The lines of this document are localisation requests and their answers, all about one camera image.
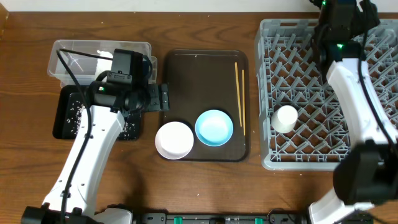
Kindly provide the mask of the rice leftovers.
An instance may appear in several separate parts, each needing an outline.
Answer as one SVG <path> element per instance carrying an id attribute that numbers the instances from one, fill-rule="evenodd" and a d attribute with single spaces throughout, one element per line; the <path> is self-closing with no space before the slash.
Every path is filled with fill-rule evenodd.
<path id="1" fill-rule="evenodd" d="M 75 139 L 81 120 L 81 113 L 85 106 L 79 100 L 70 102 L 67 106 L 63 127 L 59 139 Z M 118 140 L 133 141 L 140 135 L 141 116 L 139 114 L 129 114 L 126 118 L 123 130 L 119 134 Z"/>

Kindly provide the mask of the light blue bowl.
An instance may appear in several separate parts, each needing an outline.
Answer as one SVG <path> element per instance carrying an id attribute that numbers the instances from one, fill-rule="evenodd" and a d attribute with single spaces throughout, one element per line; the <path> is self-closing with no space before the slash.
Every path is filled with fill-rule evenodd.
<path id="1" fill-rule="evenodd" d="M 223 111 L 208 110 L 195 122 L 195 134 L 200 142 L 210 147 L 226 144 L 234 131 L 232 119 Z"/>

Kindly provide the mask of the white napkin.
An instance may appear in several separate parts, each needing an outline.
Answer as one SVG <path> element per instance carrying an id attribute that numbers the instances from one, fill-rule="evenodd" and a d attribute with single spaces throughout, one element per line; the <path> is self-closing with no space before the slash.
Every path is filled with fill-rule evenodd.
<path id="1" fill-rule="evenodd" d="M 113 54 L 111 52 L 98 50 L 97 53 L 99 54 L 100 57 L 113 58 Z M 97 59 L 97 66 L 96 66 L 95 76 L 97 77 L 103 71 L 111 70 L 111 65 L 112 65 L 112 61 L 111 60 L 98 58 Z"/>

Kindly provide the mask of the pale green cup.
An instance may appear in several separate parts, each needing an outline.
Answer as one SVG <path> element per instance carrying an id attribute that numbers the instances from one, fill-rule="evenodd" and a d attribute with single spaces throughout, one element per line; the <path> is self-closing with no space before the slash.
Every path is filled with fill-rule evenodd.
<path id="1" fill-rule="evenodd" d="M 298 120 L 297 110 L 290 105 L 280 107 L 271 117 L 271 126 L 278 133 L 289 133 L 294 130 Z"/>

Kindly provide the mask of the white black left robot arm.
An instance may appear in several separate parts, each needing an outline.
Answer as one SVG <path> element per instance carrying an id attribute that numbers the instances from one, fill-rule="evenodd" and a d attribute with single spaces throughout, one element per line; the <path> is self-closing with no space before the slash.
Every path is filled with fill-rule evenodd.
<path id="1" fill-rule="evenodd" d="M 133 213 L 126 208 L 95 212 L 99 183 L 126 117 L 168 110 L 169 87 L 93 81 L 86 96 L 91 106 L 81 115 L 78 134 L 57 182 L 40 207 L 25 208 L 22 223 L 133 222 Z"/>

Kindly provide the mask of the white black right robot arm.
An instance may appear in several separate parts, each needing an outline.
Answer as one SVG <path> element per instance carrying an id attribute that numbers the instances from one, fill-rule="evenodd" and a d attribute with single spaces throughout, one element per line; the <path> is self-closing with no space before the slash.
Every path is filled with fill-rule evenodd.
<path id="1" fill-rule="evenodd" d="M 397 198 L 397 129 L 371 82 L 364 42 L 379 25 L 369 1 L 315 1 L 313 61 L 338 98 L 351 150 L 333 172 L 333 188 L 312 203 L 302 223 L 372 222 L 368 210 Z"/>

